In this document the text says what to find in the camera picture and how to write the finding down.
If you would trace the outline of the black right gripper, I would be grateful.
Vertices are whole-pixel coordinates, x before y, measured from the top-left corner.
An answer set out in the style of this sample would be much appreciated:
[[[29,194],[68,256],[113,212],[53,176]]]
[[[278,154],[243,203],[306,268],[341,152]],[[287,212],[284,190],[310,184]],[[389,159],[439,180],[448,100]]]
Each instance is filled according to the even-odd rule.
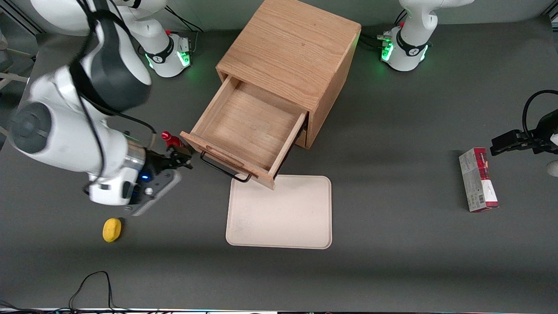
[[[142,167],[142,181],[152,181],[165,169],[179,169],[185,167],[193,169],[191,165],[192,152],[187,147],[167,147],[169,157],[151,150],[145,151],[145,162]]]

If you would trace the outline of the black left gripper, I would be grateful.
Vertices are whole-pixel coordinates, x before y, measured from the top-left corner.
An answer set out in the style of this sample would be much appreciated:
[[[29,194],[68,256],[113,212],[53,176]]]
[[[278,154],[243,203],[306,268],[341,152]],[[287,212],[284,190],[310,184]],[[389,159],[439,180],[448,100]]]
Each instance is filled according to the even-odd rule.
[[[531,131],[532,139],[537,143],[532,148],[534,154],[543,152],[557,154],[558,148],[552,142],[551,137],[557,135],[558,129],[558,112],[552,111],[544,115]],[[528,150],[531,141],[527,134],[520,130],[511,130],[507,133],[499,135],[492,140],[490,153],[492,156],[498,156],[505,152]]]

